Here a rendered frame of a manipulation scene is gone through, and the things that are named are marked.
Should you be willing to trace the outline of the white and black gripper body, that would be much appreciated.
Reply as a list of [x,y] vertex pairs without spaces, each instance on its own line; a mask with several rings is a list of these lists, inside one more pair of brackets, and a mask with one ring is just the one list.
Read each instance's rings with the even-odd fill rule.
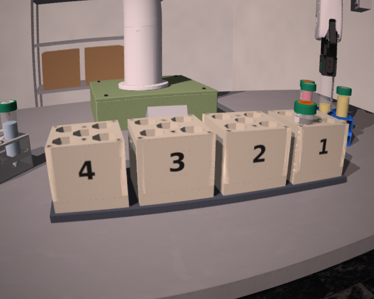
[[329,19],[335,19],[337,41],[342,40],[343,0],[317,0],[315,16],[315,38],[329,39]]

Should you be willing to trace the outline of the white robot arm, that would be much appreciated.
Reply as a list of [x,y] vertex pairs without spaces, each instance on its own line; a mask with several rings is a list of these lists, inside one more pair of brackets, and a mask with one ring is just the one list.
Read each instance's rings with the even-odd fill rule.
[[[122,0],[124,16],[124,73],[122,90],[156,90],[166,88],[162,80],[162,12],[163,0]],[[351,0],[351,10],[372,9],[372,0]],[[162,80],[162,81],[161,81]]]

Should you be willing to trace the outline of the blue tube rack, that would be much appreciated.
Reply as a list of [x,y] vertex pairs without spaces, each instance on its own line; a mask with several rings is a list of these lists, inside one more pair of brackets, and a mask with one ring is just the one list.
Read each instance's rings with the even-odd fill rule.
[[332,111],[329,112],[328,115],[331,115],[331,116],[333,116],[335,118],[338,118],[339,120],[348,120],[347,123],[349,124],[349,129],[348,129],[347,146],[350,146],[351,137],[352,137],[352,128],[353,128],[353,118],[352,118],[352,116],[349,113],[348,113],[348,117],[346,117],[346,118],[336,116],[335,115],[335,111],[336,111],[336,109],[332,108]]

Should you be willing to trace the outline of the white tube rack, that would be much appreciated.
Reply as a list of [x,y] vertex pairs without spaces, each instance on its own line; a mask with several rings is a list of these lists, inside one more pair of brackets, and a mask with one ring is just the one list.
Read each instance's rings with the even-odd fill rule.
[[[0,151],[5,150],[5,152],[0,153],[0,183],[25,171],[28,170],[33,166],[32,162],[32,154],[31,154],[31,146],[29,138],[25,133],[19,132],[19,137],[5,140],[3,136],[2,129],[0,130]],[[20,140],[20,146],[21,146],[21,154],[18,154],[16,156],[10,157],[6,154],[6,148],[5,146],[10,145],[14,142],[17,142]],[[17,167],[13,166],[12,163],[15,163],[16,161],[19,161],[19,164]]]

